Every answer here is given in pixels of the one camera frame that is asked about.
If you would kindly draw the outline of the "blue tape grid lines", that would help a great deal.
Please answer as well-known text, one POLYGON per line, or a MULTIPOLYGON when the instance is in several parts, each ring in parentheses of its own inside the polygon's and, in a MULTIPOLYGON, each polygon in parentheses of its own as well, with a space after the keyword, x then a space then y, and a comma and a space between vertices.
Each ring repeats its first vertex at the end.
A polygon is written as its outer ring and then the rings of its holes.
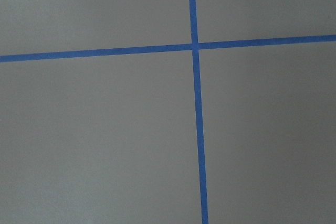
POLYGON ((191 43, 189 44, 155 45, 155 46, 141 46, 141 47, 3 55, 1 56, 1 62, 21 62, 21 61, 35 61, 35 60, 49 60, 49 59, 135 55, 135 54, 145 54, 145 53, 150 54, 150 53, 173 52, 173 51, 191 51, 192 64, 193 64, 193 83, 194 83, 201 216, 202 216, 202 223, 208 223, 209 222, 208 195, 207 195, 207 178, 206 178, 206 161, 205 161, 204 124, 203 124, 203 111, 202 111, 203 108, 202 108, 202 88, 201 88, 201 67, 200 67, 199 52, 201 50, 209 50, 209 49, 334 42, 335 35, 313 35, 313 36, 283 37, 283 38, 262 38, 262 39, 200 42, 198 39, 196 0, 188 0, 188 5, 190 12, 190 26, 191 26, 191 43))

